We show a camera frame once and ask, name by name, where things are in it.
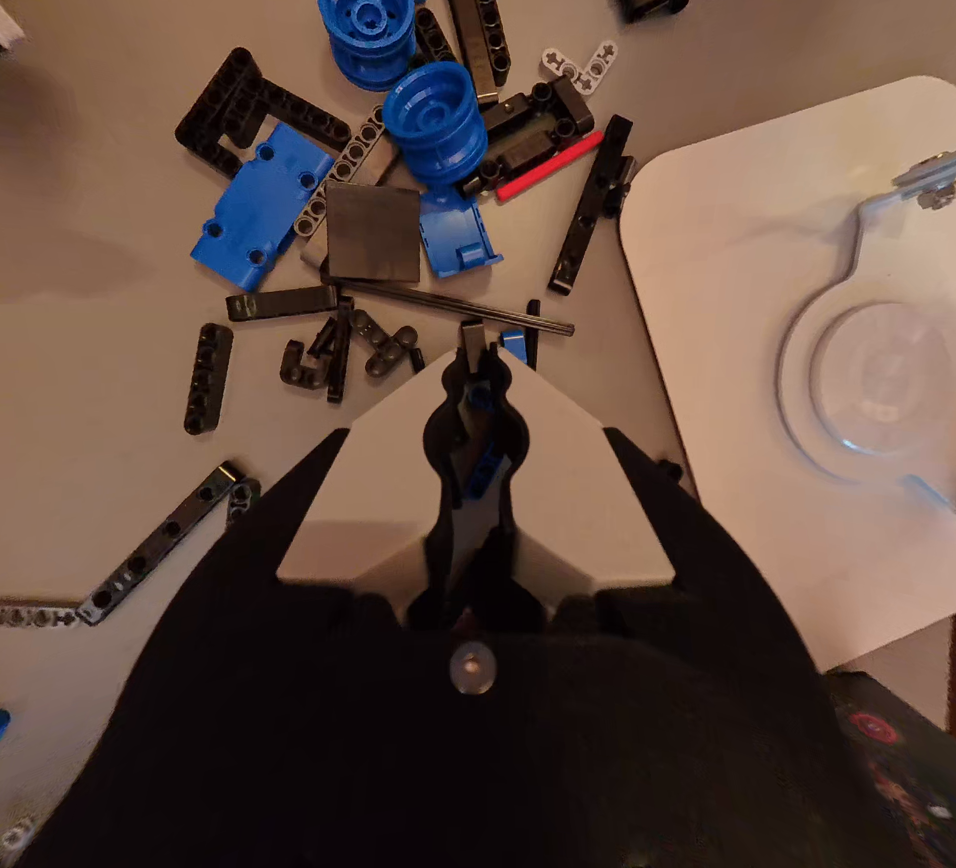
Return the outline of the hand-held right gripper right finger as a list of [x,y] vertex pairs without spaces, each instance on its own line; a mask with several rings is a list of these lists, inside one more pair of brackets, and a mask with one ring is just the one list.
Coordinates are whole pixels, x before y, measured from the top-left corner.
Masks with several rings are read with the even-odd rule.
[[675,570],[605,429],[508,352],[482,377],[508,458],[498,522],[475,554],[475,618],[537,633],[568,599],[668,586]]

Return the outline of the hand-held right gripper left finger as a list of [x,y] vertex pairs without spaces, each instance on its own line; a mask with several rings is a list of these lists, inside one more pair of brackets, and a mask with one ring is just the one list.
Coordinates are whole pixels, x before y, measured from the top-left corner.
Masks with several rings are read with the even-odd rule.
[[404,620],[427,586],[424,540],[441,481],[424,449],[427,420],[447,400],[449,351],[352,424],[277,570],[288,585],[328,585],[388,600]]

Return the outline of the black connector with blue pin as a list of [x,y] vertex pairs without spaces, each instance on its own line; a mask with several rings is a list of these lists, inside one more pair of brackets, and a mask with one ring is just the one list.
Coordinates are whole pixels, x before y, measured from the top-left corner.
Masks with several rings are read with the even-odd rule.
[[460,324],[460,345],[465,355],[465,380],[477,383],[487,376],[488,348],[484,321],[469,319]]

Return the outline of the grey desk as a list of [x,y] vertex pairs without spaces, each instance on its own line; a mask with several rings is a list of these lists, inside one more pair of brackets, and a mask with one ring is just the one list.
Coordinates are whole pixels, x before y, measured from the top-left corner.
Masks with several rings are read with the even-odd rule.
[[[183,422],[198,331],[234,292],[189,256],[224,179],[174,129],[235,47],[356,128],[316,0],[2,0],[26,32],[2,57],[2,598],[84,599],[230,459],[273,484],[411,376],[376,383],[354,347],[346,396],[280,383],[290,338],[235,332],[219,427]],[[620,52],[591,98],[633,121],[628,153],[671,149],[900,80],[954,82],[954,0],[690,0],[622,23],[617,0],[497,0],[504,94],[543,49]]]

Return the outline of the blue angled beam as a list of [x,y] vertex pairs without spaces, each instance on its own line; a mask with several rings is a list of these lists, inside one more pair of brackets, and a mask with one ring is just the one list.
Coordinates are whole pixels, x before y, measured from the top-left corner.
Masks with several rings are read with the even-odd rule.
[[474,384],[470,388],[468,403],[477,427],[479,449],[466,480],[464,496],[469,501],[477,501],[489,489],[503,455],[495,441],[496,407],[489,383]]

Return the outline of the black bent connector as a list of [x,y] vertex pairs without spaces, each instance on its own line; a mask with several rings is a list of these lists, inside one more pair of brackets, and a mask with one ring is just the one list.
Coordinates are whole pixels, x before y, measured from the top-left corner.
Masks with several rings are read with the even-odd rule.
[[336,344],[337,321],[326,320],[313,342],[289,340],[283,350],[279,375],[281,382],[306,391],[317,391],[327,381]]

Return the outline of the black thin beam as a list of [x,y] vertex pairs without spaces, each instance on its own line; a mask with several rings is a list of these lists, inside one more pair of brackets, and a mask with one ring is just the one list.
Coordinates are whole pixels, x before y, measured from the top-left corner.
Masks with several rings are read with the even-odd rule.
[[352,297],[340,295],[336,313],[332,355],[326,376],[327,401],[329,404],[339,405],[343,401],[353,333],[353,312],[354,300]]

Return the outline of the black three-hole connector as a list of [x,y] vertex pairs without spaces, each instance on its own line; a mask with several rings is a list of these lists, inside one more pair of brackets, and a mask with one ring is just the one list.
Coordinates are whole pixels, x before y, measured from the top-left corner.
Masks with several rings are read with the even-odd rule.
[[352,309],[350,316],[353,333],[365,340],[373,350],[365,364],[365,372],[371,378],[388,376],[417,347],[419,335],[413,326],[402,326],[390,335],[362,309]]

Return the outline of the black five-hole beam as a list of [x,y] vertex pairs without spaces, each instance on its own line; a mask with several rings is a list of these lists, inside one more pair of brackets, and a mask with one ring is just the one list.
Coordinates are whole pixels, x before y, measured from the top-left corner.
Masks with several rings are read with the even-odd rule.
[[233,330],[206,323],[200,328],[185,409],[184,429],[191,436],[219,424],[233,351]]

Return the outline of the black flat plate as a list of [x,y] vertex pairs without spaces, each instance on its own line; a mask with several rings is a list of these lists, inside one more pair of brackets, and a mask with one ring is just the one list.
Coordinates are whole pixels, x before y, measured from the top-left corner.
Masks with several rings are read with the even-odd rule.
[[229,321],[253,323],[333,312],[339,304],[335,286],[241,292],[225,297]]

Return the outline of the long black axle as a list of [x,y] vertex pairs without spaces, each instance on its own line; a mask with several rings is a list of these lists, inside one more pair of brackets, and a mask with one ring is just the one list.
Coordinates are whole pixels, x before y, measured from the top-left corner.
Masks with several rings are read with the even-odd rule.
[[576,327],[573,324],[537,314],[507,311],[433,291],[335,277],[325,271],[319,271],[318,274],[324,284],[353,290],[369,296],[377,296],[441,312],[458,313],[514,327],[531,328],[555,336],[572,337],[576,333]]

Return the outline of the white book stand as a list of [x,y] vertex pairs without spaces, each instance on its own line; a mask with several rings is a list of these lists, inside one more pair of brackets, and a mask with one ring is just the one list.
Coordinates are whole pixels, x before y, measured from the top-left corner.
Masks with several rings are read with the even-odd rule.
[[954,615],[954,85],[669,152],[620,219],[692,481],[829,669]]

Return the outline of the black square panel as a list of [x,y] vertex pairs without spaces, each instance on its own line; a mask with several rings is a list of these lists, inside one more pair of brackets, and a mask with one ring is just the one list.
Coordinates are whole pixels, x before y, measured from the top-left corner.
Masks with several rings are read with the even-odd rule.
[[327,186],[326,205],[330,276],[419,283],[418,191],[335,181]]

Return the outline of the blue fender piece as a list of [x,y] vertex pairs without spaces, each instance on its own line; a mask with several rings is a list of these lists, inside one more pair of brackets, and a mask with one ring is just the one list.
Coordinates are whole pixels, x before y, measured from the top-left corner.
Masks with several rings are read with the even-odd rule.
[[447,279],[498,264],[474,196],[463,197],[454,187],[420,195],[420,232],[433,274]]

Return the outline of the blue flat panel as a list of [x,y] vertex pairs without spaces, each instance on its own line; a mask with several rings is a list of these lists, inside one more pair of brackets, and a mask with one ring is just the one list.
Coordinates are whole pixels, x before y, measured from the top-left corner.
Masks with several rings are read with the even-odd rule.
[[221,195],[191,258],[234,288],[255,291],[292,244],[295,222],[335,160],[276,124]]

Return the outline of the red axle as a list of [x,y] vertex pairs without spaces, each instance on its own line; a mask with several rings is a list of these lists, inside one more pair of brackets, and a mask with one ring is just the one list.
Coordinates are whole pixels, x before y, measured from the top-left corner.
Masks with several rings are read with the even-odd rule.
[[495,191],[496,201],[506,204],[532,187],[546,181],[559,171],[585,157],[604,141],[604,132],[595,130],[569,146],[566,150],[536,165],[526,173],[500,184]]

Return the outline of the grey long holed beam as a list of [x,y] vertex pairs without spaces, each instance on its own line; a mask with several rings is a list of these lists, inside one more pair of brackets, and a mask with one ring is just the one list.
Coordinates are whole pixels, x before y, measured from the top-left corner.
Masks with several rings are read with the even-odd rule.
[[294,234],[301,239],[309,239],[325,222],[328,185],[342,182],[379,186],[399,160],[400,150],[384,125],[383,105],[377,104],[308,198],[293,223]]

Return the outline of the blue wheel rim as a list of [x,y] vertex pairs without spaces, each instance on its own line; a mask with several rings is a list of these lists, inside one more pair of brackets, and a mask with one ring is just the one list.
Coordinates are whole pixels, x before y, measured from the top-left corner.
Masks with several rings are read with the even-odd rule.
[[385,98],[384,127],[412,177],[443,190],[472,175],[488,137],[469,71],[432,62],[407,73]]
[[416,49],[414,0],[317,0],[331,53],[352,85],[391,91]]

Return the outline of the toy truck set box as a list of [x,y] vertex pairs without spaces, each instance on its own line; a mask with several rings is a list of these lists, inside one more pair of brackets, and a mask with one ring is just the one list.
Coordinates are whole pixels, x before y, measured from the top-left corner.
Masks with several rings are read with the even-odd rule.
[[841,729],[921,866],[955,865],[955,741],[865,672],[824,678]]

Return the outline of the black rectangular frame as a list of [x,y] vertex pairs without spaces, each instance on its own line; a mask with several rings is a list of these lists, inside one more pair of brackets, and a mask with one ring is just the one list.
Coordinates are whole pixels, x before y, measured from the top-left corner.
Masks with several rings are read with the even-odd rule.
[[482,113],[488,146],[480,164],[455,183],[464,197],[492,192],[567,150],[595,127],[584,98],[567,77],[538,82]]

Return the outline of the black open frame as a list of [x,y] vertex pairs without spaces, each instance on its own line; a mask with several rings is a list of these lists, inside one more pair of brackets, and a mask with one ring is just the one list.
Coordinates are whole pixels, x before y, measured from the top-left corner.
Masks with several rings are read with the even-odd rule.
[[325,109],[271,82],[245,48],[233,49],[175,129],[179,145],[213,171],[232,180],[240,158],[220,139],[237,148],[252,145],[266,117],[336,152],[352,138],[350,126]]

